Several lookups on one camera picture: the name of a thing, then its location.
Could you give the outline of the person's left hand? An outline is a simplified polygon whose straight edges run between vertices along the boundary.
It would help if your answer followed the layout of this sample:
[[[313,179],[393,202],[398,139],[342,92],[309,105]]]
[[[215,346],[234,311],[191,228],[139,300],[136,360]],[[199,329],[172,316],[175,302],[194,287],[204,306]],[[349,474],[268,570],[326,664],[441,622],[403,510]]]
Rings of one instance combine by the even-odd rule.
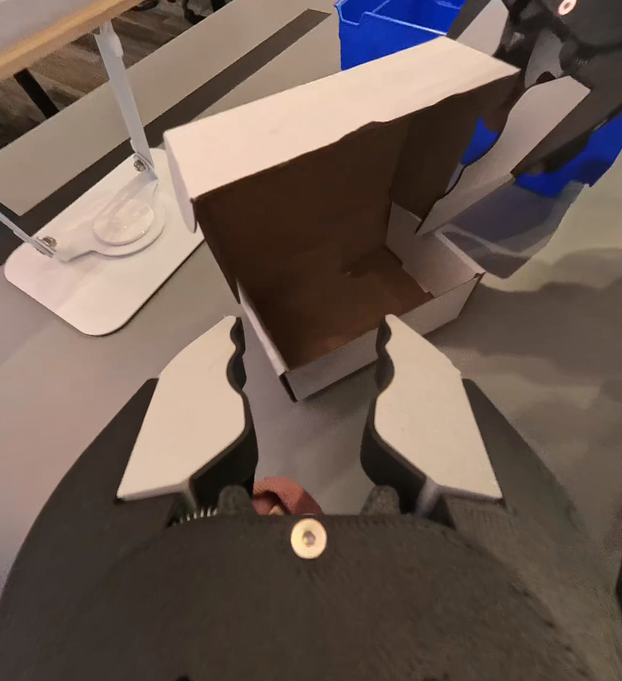
[[[252,504],[258,515],[321,515],[317,501],[297,482],[284,477],[255,481]]]

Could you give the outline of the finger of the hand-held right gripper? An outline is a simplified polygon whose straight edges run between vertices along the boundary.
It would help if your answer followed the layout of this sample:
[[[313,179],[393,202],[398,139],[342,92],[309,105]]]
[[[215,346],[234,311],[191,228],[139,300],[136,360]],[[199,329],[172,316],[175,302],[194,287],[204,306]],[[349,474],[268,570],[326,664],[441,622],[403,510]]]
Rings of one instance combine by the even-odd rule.
[[[451,222],[497,190],[513,182],[513,170],[579,105],[590,90],[565,76],[536,84],[509,112],[494,145],[465,166],[454,187],[438,200],[421,222],[417,234],[426,234]]]
[[[503,1],[465,1],[446,36],[486,55],[499,49],[508,21]]]

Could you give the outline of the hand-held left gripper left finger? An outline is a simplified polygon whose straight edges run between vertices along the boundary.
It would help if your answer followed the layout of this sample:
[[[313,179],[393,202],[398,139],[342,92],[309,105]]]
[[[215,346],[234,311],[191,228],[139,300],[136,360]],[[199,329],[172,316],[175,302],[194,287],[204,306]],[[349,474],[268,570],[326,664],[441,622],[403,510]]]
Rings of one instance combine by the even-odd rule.
[[[129,502],[178,495],[207,515],[222,489],[253,481],[258,450],[243,388],[242,320],[227,316],[160,372],[117,490]]]

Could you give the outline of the clear acrylic strut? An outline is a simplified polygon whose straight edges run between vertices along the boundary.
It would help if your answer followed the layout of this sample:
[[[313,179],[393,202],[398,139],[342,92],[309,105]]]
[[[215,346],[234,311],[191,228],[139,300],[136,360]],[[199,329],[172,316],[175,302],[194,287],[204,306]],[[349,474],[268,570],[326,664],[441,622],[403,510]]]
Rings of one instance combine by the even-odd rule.
[[[102,57],[133,151],[134,167],[139,173],[157,179],[152,153],[136,106],[123,62],[123,48],[110,21],[94,29],[94,38]]]
[[[52,257],[56,254],[57,242],[55,239],[47,236],[45,238],[35,237],[27,234],[17,224],[0,211],[0,223],[8,227],[10,231],[15,234],[24,243],[30,245],[39,253]]]

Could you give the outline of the blue plastic bin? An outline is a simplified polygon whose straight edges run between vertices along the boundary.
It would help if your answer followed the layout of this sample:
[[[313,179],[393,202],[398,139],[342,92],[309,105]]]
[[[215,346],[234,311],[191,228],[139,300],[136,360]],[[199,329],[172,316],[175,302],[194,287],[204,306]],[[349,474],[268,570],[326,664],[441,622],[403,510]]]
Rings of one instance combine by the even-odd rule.
[[[341,69],[446,36],[464,1],[338,1]],[[622,149],[622,114],[595,132],[585,150],[553,172],[514,177],[519,187],[555,197],[570,182],[595,184]]]

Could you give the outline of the white cardboard box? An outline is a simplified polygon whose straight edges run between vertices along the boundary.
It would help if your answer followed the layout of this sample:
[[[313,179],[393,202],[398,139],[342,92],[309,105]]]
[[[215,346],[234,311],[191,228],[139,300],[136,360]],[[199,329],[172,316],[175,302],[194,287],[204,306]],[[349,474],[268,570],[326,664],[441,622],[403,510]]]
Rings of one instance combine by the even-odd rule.
[[[164,134],[183,216],[293,401],[374,362],[387,315],[420,334],[459,316],[483,270],[423,220],[517,73],[437,38]]]

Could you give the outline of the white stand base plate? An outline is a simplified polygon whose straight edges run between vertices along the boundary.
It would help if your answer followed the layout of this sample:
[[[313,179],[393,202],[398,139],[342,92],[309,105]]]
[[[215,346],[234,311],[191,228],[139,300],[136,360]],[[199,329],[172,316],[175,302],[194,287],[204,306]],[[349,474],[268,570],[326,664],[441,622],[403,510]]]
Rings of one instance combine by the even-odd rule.
[[[164,230],[151,245],[125,257],[89,253],[68,262],[21,245],[4,265],[8,282],[85,335],[106,336],[125,326],[203,243],[202,232],[183,220],[166,151],[156,148],[151,153],[167,209]],[[71,205],[82,196],[115,190],[138,174],[134,159],[127,158]],[[49,236],[47,230],[60,214],[36,236]]]

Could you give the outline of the clear acrylic clip plate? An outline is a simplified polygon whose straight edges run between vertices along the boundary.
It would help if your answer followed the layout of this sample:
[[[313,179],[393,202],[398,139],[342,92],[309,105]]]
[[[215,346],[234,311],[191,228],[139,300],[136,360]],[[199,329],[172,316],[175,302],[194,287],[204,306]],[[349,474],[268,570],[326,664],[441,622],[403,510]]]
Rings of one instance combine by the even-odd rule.
[[[0,54],[70,16],[116,1],[0,1]]]

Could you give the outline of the clear acrylic bracket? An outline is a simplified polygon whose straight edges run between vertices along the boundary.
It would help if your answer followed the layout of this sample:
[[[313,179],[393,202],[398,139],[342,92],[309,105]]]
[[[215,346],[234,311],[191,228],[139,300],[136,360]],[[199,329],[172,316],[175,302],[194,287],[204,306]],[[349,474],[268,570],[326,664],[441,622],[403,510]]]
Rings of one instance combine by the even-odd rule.
[[[63,262],[89,253],[125,257],[162,234],[167,209],[155,171],[144,170],[115,190],[82,196],[49,227],[55,257]]]

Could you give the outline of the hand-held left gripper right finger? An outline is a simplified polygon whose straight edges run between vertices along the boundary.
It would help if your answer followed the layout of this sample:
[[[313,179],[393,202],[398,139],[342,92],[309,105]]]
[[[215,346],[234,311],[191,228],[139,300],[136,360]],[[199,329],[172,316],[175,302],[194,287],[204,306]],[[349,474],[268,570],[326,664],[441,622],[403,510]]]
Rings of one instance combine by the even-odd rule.
[[[460,371],[394,315],[375,349],[377,392],[360,447],[370,481],[395,492],[402,514],[430,515],[444,497],[502,503]]]

